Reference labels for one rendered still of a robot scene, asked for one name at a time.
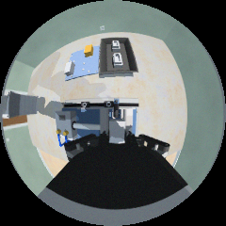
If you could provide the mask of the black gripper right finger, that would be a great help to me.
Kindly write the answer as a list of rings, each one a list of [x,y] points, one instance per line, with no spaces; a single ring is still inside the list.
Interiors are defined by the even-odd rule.
[[[149,137],[143,134],[135,137],[135,134],[132,134],[132,132],[128,131],[128,129],[125,129],[124,141],[126,142],[126,145],[137,145],[157,151],[158,153],[161,153],[165,158],[167,157],[170,148],[170,145],[168,143],[153,137]],[[147,142],[147,146],[144,145],[145,141]]]

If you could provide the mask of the yellow rectangular block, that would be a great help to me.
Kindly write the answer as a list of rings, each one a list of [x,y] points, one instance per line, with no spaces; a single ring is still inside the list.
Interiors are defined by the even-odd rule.
[[[92,44],[91,45],[87,45],[85,47],[84,54],[85,54],[86,57],[93,56],[93,46],[92,46]]]

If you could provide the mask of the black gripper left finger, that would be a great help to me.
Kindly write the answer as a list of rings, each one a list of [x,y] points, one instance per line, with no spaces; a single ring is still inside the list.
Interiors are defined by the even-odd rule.
[[[88,142],[90,144],[89,146],[88,146]],[[96,146],[100,147],[100,146],[108,146],[108,145],[110,145],[109,129],[106,129],[106,131],[103,131],[103,133],[100,134],[99,137],[96,137],[95,134],[90,134],[90,135],[66,142],[64,143],[64,148],[65,148],[68,160],[70,161],[75,155],[77,155],[80,152],[94,148]]]

